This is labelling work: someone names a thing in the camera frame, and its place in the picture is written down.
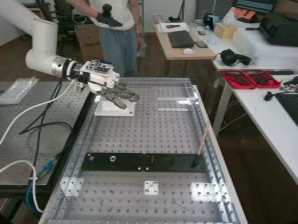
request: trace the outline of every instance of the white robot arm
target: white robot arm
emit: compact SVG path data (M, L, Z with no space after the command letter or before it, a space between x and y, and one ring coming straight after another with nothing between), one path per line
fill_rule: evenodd
M32 49L26 57L31 69L78 80L82 87L88 85L95 94L100 94L122 109L127 108L122 98L138 102L139 95L119 83L120 75L114 72L111 64L94 60L82 65L56 55L56 23L43 20L16 0L0 0L0 16L32 36Z

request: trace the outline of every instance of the metal table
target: metal table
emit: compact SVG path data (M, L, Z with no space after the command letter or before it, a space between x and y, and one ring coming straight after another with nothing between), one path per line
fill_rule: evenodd
M0 89L7 89L10 85L11 83L0 83ZM28 107L50 100L55 86L55 82L39 82L20 104L0 106L0 136L3 135L11 121L22 111L24 111ZM74 88L71 88L64 97L55 102L47 113L44 123L64 121L75 126L88 93L88 90L86 90L83 93L79 93L75 92ZM24 135L19 135L19 132L40 115L44 108L46 107L42 106L30 111L23 115L23 117L12 126L12 129L0 147L0 167L4 167L8 163L20 159L34 162L38 132L32 131ZM43 128L40 154L36 163L38 172L42 170L42 167L47 161L52 160L55 155L63 150L68 137L70 130L64 126L51 125ZM24 190L27 187L30 175L31 168L28 168L28 166L24 164L19 164L10 168L4 173L0 174L0 192L10 193L15 190ZM51 176L52 175L46 176L38 182L40 187L47 186Z
M248 223L213 131L205 172L83 171L92 152L195 154L208 121L189 79L124 79L140 94L135 117L95 117L92 105L40 223ZM159 181L159 195L144 181Z

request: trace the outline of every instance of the white cable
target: white cable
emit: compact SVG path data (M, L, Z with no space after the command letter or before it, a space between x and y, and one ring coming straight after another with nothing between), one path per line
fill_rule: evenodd
M8 126L8 128L7 128L7 130L6 130L6 132L4 132L4 135L3 135L3 138L2 138L2 140L0 140L0 145L3 144L3 142L4 142L4 139L6 139L6 137L7 137L7 134L8 134L8 132L10 132L10 130L11 130L11 128L12 128L12 125L14 125L14 123L16 122L16 120L30 111L30 110L32 110L32 109L35 109L36 107L40 107L40 106L43 106L43 105L46 105L46 104L48 104L48 103L52 103L54 101L56 101L67 92L68 92L68 90L70 90L70 88L72 87L72 85L74 85L74 83L75 83L75 80L71 82L71 84L70 84L70 86L67 87L67 89L64 90L64 92L56 97L56 98L54 98L52 100L50 100L50 101L47 101L47 102L44 102L44 103L40 103L40 104L38 104L38 105L35 105L35 106L32 106L32 107L30 107L28 109L26 109L16 117L15 117L15 119L12 120L12 122L11 122L11 124L10 124L10 126Z
M228 106L228 108L227 108L227 111L235 106L235 105L237 105L240 103L240 101L237 101L237 102L235 102L235 103L231 103L231 105Z
M236 121L239 121L244 116L247 115L247 113L244 113L239 118L236 118L231 123L228 123L227 125L225 125L225 127L220 130L220 132L231 125L231 124L233 124Z
M39 204L38 204L38 200L36 200L36 180L38 180L38 175L36 175L36 169L35 169L35 166L32 165L32 163L27 160L16 160L15 162L10 163L7 166L4 166L2 169L0 169L0 173L3 173L8 168L11 168L12 166L15 166L18 163L26 163L32 171L34 171L34 179L32 179L32 195L34 195L34 202L35 202L35 208L36 210L43 213L43 210L40 209L39 207Z

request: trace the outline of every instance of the monitor screen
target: monitor screen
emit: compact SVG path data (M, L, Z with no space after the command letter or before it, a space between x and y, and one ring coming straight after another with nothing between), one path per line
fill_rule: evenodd
M235 6L260 13L269 13L273 11L276 3L276 0L236 0Z

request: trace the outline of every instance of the small white block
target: small white block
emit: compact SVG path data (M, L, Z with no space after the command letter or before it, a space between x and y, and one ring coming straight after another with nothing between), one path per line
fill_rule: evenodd
M144 182L144 194L159 195L159 181L148 180Z

